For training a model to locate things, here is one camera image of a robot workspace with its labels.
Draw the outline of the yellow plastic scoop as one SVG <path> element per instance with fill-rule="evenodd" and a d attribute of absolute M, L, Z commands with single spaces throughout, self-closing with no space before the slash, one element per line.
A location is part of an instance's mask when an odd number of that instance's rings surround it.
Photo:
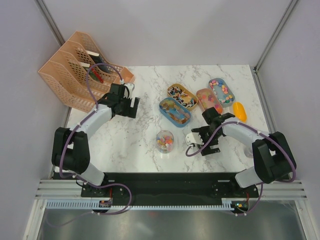
<path fill-rule="evenodd" d="M 235 117 L 238 118 L 241 122 L 246 123 L 248 117 L 247 117 L 244 106 L 237 101 L 233 103 L 232 108 L 233 108 L 233 114 L 235 115 Z"/>

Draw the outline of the pink gummy tray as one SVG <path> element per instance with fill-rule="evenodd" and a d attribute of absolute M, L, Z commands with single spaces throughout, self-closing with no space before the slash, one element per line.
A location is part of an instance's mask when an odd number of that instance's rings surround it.
<path fill-rule="evenodd" d="M 200 89 L 196 92 L 196 96 L 198 98 L 198 104 L 203 112 L 214 107 L 219 114 L 223 113 L 223 107 L 211 89 Z"/>

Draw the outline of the light blue star candy tray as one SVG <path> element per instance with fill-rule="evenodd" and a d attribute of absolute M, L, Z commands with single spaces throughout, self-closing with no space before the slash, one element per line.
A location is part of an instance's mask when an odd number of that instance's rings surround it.
<path fill-rule="evenodd" d="M 222 78 L 214 78 L 208 81 L 208 88 L 211 89 L 223 108 L 232 106 L 236 97 L 227 83 Z"/>

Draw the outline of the tan lollipop tray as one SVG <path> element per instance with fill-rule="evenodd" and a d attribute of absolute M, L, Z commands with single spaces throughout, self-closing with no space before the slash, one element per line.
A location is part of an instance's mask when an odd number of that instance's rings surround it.
<path fill-rule="evenodd" d="M 196 95 L 179 83 L 174 83 L 169 86 L 167 88 L 167 95 L 175 99 L 188 111 L 195 109 L 199 101 Z"/>

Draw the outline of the grey metal jar lid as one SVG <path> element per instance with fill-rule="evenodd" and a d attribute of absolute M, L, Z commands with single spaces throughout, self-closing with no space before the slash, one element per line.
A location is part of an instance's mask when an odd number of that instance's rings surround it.
<path fill-rule="evenodd" d="M 197 147 L 197 150 L 200 150 L 203 147 L 201 144 L 196 144 L 195 146 Z"/>

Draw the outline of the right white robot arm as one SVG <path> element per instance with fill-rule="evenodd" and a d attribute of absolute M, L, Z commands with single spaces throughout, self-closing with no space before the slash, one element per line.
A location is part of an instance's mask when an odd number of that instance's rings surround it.
<path fill-rule="evenodd" d="M 206 126 L 193 128 L 185 136 L 188 148 L 197 147 L 197 154 L 207 156 L 219 152 L 220 137 L 231 137 L 247 147 L 253 157 L 253 166 L 235 174 L 231 178 L 229 191 L 235 197 L 242 196 L 253 185 L 277 182 L 293 182 L 296 179 L 297 164 L 283 133 L 260 131 L 241 122 L 234 114 L 220 114 L 214 107 L 206 109 L 202 116 Z"/>

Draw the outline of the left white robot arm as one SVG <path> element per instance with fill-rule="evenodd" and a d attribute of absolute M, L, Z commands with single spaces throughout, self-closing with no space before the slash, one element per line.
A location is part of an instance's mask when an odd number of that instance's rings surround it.
<path fill-rule="evenodd" d="M 99 197 L 109 193 L 110 185 L 104 181 L 105 174 L 91 163 L 89 139 L 116 115 L 136 118 L 140 99 L 136 97 L 131 106 L 134 88 L 133 83 L 113 83 L 84 119 L 73 128 L 59 127 L 54 133 L 51 163 L 89 182 Z"/>

